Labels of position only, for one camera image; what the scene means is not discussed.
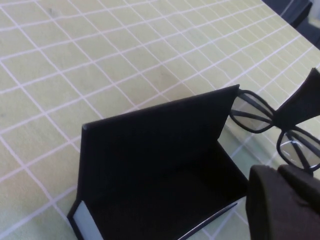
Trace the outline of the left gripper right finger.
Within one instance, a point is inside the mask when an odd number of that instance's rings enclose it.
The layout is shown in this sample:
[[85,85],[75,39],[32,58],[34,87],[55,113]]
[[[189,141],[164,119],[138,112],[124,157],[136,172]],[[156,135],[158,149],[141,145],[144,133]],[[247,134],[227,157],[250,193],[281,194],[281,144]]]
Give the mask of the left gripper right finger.
[[277,169],[280,175],[307,201],[312,208],[320,207],[320,180],[303,169],[291,165],[280,165]]

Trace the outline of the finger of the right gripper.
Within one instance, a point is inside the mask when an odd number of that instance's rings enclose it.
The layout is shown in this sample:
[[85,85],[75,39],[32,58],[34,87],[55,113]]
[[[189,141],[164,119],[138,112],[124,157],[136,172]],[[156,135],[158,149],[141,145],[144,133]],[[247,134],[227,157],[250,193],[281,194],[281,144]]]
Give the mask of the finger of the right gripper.
[[312,68],[305,81],[274,113],[272,123],[280,129],[320,115],[320,72]]

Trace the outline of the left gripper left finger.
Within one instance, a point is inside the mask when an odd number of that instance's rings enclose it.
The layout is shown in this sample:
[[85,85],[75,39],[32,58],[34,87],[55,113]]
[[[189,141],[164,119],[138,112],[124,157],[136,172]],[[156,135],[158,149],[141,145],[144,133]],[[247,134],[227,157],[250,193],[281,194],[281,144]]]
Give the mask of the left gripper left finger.
[[249,172],[246,215],[253,240],[318,240],[320,208],[300,197],[278,169],[254,165]]

